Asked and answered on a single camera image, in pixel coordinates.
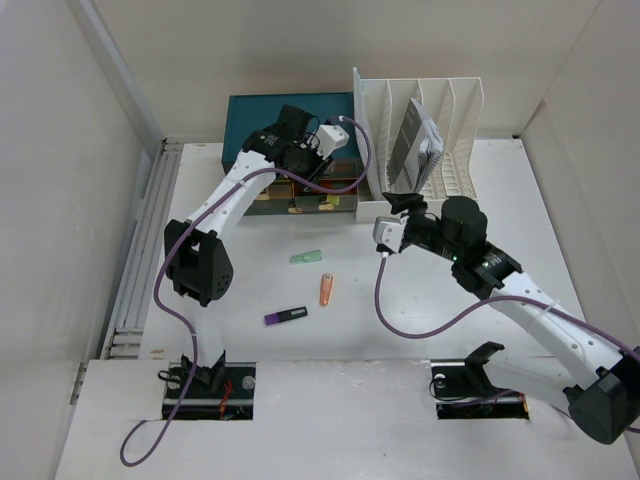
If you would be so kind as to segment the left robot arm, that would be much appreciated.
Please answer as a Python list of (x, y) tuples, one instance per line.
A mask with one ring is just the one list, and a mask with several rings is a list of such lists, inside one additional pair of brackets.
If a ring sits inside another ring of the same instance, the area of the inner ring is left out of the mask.
[(349, 134), (330, 123), (310, 133), (311, 120), (310, 113), (283, 106), (275, 123), (253, 131), (242, 143), (231, 169), (207, 200), (186, 220), (168, 223), (165, 275), (178, 295), (201, 307), (221, 299), (234, 274), (224, 242), (254, 200), (280, 177), (308, 191), (327, 171)]

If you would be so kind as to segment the grey booklet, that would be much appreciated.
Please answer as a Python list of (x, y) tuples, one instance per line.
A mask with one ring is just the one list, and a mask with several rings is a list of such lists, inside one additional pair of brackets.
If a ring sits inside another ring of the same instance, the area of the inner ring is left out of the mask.
[(419, 193), (444, 155), (445, 142), (425, 107), (408, 102), (387, 164), (389, 191)]

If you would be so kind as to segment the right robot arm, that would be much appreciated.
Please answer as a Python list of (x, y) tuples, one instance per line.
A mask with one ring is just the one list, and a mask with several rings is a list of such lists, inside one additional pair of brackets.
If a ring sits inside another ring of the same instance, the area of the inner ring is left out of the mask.
[(477, 202), (448, 198), (433, 216), (423, 196), (385, 194), (388, 217), (377, 218), (373, 238), (383, 261), (415, 246), (451, 263), (456, 282), (477, 298), (444, 325), (407, 333), (433, 338), (475, 310), (489, 305), (512, 320), (546, 351), (544, 358), (514, 361), (506, 347), (488, 341), (461, 360), (433, 367), (435, 394), (456, 407), (470, 407), (519, 393), (567, 415), (592, 440), (610, 445), (639, 418), (639, 351), (558, 306), (505, 251), (487, 239), (488, 220)]

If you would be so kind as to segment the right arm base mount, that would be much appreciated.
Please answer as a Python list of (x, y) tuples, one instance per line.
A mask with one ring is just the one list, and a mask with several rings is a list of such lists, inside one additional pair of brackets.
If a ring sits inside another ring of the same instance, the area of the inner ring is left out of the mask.
[(429, 393), (436, 401), (438, 420), (528, 420), (525, 397), (493, 386), (484, 366), (504, 346), (486, 342), (465, 358), (430, 361)]

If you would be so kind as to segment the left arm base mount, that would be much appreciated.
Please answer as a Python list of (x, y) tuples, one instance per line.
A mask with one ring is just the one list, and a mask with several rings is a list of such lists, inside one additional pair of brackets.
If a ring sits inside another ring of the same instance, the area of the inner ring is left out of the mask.
[[(168, 419), (187, 379), (190, 363), (171, 364), (160, 370), (157, 378), (165, 383), (161, 413)], [(255, 364), (218, 363), (199, 368), (184, 400), (175, 415), (176, 420), (234, 421), (252, 420), (257, 369)]]

